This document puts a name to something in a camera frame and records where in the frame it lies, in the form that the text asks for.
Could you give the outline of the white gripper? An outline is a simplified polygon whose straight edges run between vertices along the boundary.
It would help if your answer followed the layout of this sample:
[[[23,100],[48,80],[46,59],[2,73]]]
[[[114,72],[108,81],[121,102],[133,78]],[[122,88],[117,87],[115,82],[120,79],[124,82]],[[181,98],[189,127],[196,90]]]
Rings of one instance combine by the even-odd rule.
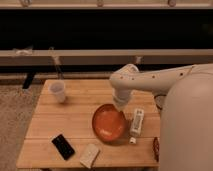
[[[123,110],[131,99],[131,90],[118,90],[113,92],[114,105],[118,110]]]

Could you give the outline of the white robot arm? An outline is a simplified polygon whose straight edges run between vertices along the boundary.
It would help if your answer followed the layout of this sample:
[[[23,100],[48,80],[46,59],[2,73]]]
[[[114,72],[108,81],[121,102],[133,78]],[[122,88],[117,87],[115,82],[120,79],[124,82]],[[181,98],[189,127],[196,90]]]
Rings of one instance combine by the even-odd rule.
[[[160,110],[159,171],[213,171],[213,63],[141,72],[127,64],[110,76],[123,109],[133,90]]]

